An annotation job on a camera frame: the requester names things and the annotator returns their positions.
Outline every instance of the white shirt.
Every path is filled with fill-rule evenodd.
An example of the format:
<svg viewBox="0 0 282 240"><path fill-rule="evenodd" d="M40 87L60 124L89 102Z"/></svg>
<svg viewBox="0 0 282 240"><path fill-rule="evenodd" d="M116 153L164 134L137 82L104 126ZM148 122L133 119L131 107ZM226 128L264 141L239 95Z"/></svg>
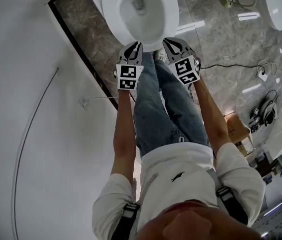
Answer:
<svg viewBox="0 0 282 240"><path fill-rule="evenodd" d="M215 183L206 170L213 168L212 149L191 142L162 146L142 158L141 199L143 199L137 230L165 208L186 200L199 200L217 207ZM232 189L246 211L251 226L262 206L265 183L251 168L232 143L223 145L217 154L216 174L220 182ZM132 203L132 186L128 179L113 174L93 205L92 227L99 240L109 239L123 213Z"/></svg>

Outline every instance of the forearm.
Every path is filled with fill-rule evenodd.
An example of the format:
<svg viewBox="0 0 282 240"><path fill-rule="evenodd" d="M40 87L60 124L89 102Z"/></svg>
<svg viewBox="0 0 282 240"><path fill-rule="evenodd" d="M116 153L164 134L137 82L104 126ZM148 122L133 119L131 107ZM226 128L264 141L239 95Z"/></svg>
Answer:
<svg viewBox="0 0 282 240"><path fill-rule="evenodd" d="M135 159L135 129L129 91L119 90L119 104L114 133L115 156Z"/></svg>
<svg viewBox="0 0 282 240"><path fill-rule="evenodd" d="M200 103L205 130L212 148L217 154L223 144L231 142L225 119L205 86L203 79L194 82L194 87Z"/></svg>

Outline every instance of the wire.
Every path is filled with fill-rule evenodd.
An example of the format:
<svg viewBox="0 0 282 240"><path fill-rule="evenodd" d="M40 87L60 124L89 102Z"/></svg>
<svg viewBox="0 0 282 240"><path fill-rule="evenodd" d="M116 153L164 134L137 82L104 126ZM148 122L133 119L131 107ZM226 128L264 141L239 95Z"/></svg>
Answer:
<svg viewBox="0 0 282 240"><path fill-rule="evenodd" d="M210 69L210 68L215 67L215 66L220 66L220 67L224 67L224 68L231 68L231 67L234 67L234 66L239 66L239 67L245 67L245 68L251 68L251 69L256 68L256 67L262 67L265 70L265 68L262 65L244 66L244 65L240 65L240 64L233 64L233 65L229 65L229 66L215 64L215 65L208 66L208 67L202 67L201 69L207 70L207 69Z"/></svg>
<svg viewBox="0 0 282 240"><path fill-rule="evenodd" d="M259 71L260 71L260 68L259 68L259 67L261 66L260 63L262 63L262 62L265 62L265 64L262 65L263 68L264 68L264 66L266 66L266 65L271 65L271 66L272 66L272 68L271 68L271 69L272 69L272 75L275 76L276 73L277 73L277 64L276 64L275 62L267 62L267 61L264 60L264 59L261 60L261 61L257 64L257 67L258 67L258 68L257 68L257 73L259 73Z"/></svg>
<svg viewBox="0 0 282 240"><path fill-rule="evenodd" d="M130 93L130 96L131 96L132 100L133 100L134 102L136 102L135 99L134 99L134 97L133 97L133 95L132 95L131 93Z"/></svg>
<svg viewBox="0 0 282 240"><path fill-rule="evenodd" d="M55 77L55 75L56 75L56 73L57 73L58 71L59 71L59 68L57 67L57 68L56 68L56 71L55 71L55 73L54 73L54 75L52 76L52 78L51 78L51 80L50 80L50 82L49 82L49 84L48 84L47 87L45 88L44 93L43 93L43 95L42 95L42 97L41 97L39 103L38 103L37 106L36 106L36 109L35 109L35 111L34 111L34 114L33 114L33 116L32 116L32 119L31 119L31 121L30 121L30 124L29 124L29 126L28 126L28 128L27 128L27 131L26 131L26 134L25 134L23 143L22 143L22 148L21 148L21 151L20 151L20 155L19 155L19 158L18 158L17 166L16 166L15 183L14 183L14 195L13 195L13 196L14 196L14 198L13 198L13 216L14 216L15 235L16 235L16 239L17 239L17 240L18 240L18 234L17 234L17 229L16 229L15 197L16 197L17 177L18 177L18 175L19 175L19 167L20 167L21 156L22 156L22 154L23 154L25 141L26 141L27 136L28 136L28 134L29 134L29 131L30 131L31 125L32 125L32 123L33 123L34 117L35 117L35 115L36 115L36 112L37 112L37 110L38 110L38 108L39 108L39 106L40 106L40 104L41 104L41 102L42 102L42 100L43 100L43 97L44 97L44 95L45 95L47 89L49 88L49 86L50 86L52 80L54 79L54 77Z"/></svg>
<svg viewBox="0 0 282 240"><path fill-rule="evenodd" d="M250 4L250 5L245 5L245 4L241 4L240 2L233 2L236 5L242 6L242 7L253 7L256 5L256 2Z"/></svg>

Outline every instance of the cardboard box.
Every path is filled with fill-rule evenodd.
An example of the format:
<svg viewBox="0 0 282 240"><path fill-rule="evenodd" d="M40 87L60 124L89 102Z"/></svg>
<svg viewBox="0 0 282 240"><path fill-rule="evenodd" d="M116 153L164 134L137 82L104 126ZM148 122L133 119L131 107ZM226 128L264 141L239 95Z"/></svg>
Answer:
<svg viewBox="0 0 282 240"><path fill-rule="evenodd" d="M238 148L238 150L247 156L253 152L254 147L250 138L250 130L247 129L235 113L229 114L224 117L228 133L231 141Z"/></svg>

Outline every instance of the blue jeans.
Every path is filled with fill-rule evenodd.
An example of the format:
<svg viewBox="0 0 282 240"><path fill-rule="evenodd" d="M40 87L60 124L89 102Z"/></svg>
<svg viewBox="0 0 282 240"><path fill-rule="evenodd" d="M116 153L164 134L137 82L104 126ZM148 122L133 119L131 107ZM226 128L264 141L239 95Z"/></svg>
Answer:
<svg viewBox="0 0 282 240"><path fill-rule="evenodd" d="M154 62L150 52L143 53L142 65L134 107L136 145L141 157L180 140L207 145L203 122L186 88L163 62Z"/></svg>

